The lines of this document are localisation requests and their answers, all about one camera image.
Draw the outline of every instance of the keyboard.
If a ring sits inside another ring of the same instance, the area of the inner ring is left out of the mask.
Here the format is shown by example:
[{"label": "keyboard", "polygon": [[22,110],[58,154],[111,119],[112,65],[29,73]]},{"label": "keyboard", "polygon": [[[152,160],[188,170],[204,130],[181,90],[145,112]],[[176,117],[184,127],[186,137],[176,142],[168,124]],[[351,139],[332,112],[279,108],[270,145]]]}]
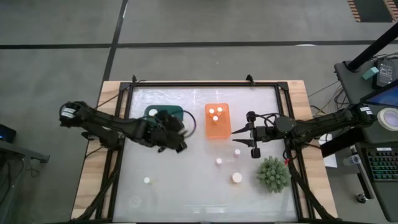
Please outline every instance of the keyboard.
[{"label": "keyboard", "polygon": [[374,181],[398,182],[398,151],[367,148],[366,155]]}]

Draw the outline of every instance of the monitor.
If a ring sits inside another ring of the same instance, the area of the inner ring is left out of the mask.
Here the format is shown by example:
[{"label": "monitor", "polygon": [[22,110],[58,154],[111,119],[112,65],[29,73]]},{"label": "monitor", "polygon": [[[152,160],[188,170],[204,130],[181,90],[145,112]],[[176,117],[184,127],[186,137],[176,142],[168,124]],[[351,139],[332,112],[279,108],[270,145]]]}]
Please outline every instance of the monitor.
[{"label": "monitor", "polygon": [[361,98],[361,102],[398,108],[398,80]]}]

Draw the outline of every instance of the concrete floor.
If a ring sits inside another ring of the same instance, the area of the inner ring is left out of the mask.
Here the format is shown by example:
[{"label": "concrete floor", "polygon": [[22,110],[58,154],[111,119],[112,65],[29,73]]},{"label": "concrete floor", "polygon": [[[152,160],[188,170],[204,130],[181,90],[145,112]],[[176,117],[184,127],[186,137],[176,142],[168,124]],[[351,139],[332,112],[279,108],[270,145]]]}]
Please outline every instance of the concrete floor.
[{"label": "concrete floor", "polygon": [[[121,2],[0,0],[0,45],[111,43]],[[119,42],[373,40],[391,25],[355,22],[345,0],[129,0]],[[242,80],[250,73],[305,80],[311,94],[336,81],[335,63],[365,48],[119,49],[110,80]],[[17,144],[51,154],[39,177],[27,175],[13,223],[70,218],[87,142],[80,130],[59,127],[58,109],[68,100],[95,105],[108,52],[0,50],[0,123],[18,131]],[[337,86],[310,97],[311,104],[324,105]],[[340,218],[388,223],[377,200],[356,203],[355,175],[330,183]]]}]

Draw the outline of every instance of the orange container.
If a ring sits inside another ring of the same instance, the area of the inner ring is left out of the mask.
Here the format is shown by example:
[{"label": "orange container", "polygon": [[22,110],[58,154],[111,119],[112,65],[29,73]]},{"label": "orange container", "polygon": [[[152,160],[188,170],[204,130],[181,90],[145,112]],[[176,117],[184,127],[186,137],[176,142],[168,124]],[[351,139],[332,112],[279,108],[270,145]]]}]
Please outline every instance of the orange container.
[{"label": "orange container", "polygon": [[[221,107],[220,113],[211,114],[213,109]],[[226,139],[231,135],[231,119],[229,117],[229,107],[226,103],[210,103],[205,106],[206,135],[209,139]]]}]

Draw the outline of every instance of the cart wheel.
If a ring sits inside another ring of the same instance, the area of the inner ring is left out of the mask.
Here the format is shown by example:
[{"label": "cart wheel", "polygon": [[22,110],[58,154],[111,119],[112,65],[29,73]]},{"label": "cart wheel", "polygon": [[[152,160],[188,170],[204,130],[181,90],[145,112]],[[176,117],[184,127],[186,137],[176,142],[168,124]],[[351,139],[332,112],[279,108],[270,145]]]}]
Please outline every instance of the cart wheel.
[{"label": "cart wheel", "polygon": [[366,203],[366,201],[368,200],[364,193],[357,195],[356,199],[359,203]]}]

